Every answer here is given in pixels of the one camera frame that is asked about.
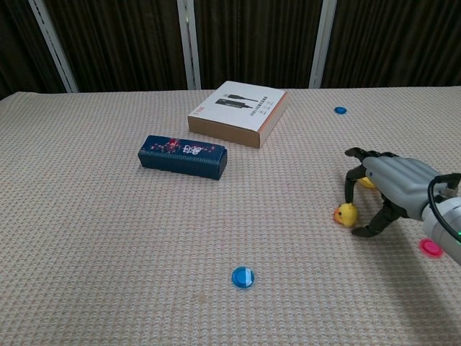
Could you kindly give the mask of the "black and silver right hand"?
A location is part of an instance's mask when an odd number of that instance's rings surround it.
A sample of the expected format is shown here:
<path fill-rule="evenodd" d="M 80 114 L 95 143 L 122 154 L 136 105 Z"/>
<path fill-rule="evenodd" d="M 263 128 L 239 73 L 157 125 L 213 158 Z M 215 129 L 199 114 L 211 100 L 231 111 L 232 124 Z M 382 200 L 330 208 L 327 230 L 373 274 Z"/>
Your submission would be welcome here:
<path fill-rule="evenodd" d="M 382 196 L 382 208 L 366 226 L 353 229 L 353 235 L 372 238 L 399 218 L 422 219 L 422 212 L 429 204 L 429 183 L 440 175 L 438 171 L 417 159 L 390 152 L 365 151 L 353 147 L 347 149 L 345 155 L 360 161 L 359 166 L 346 173 L 345 202 L 353 203 L 354 186 L 364 177 L 371 181 Z"/>

